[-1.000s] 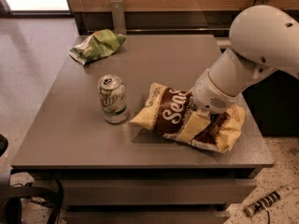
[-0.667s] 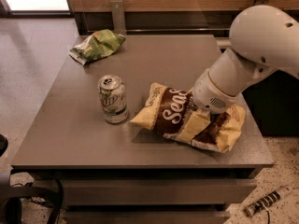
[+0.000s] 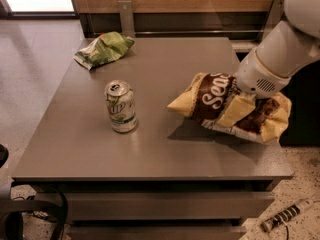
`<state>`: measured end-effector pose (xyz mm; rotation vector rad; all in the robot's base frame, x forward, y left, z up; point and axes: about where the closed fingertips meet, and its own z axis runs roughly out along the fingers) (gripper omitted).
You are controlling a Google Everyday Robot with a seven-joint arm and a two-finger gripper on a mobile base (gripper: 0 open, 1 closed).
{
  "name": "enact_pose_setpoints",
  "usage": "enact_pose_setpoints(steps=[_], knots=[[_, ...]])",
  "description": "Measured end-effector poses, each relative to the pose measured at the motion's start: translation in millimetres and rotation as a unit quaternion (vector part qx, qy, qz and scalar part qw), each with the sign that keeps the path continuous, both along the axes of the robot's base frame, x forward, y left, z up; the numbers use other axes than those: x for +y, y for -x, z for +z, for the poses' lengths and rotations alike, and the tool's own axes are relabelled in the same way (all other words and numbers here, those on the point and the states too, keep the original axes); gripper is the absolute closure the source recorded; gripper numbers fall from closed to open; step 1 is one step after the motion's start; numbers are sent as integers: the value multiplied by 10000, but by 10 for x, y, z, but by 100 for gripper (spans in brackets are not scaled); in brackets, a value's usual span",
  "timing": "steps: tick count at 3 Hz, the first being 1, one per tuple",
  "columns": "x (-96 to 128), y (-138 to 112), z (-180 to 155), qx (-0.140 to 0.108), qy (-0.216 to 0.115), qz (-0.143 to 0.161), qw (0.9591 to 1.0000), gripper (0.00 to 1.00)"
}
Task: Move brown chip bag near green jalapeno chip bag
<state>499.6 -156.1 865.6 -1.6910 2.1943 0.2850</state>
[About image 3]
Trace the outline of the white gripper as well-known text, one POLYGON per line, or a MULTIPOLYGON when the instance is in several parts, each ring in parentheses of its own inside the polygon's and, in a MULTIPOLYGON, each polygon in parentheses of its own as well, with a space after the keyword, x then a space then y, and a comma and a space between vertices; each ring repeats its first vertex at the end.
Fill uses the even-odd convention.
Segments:
POLYGON ((232 127, 249 115, 255 109, 255 96, 257 99, 272 97, 291 80, 270 71, 258 57, 256 48, 240 62, 235 77, 237 88, 249 94, 232 97, 216 121, 221 127, 232 127))

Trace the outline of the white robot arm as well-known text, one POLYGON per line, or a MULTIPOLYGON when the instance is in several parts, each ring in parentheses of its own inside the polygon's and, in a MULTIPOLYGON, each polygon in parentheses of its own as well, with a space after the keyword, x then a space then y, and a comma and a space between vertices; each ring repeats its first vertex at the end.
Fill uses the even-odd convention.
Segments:
POLYGON ((275 96, 292 76, 320 58, 320 0, 284 0, 280 21, 237 68, 240 91, 217 119, 231 127, 254 109, 254 102, 275 96))

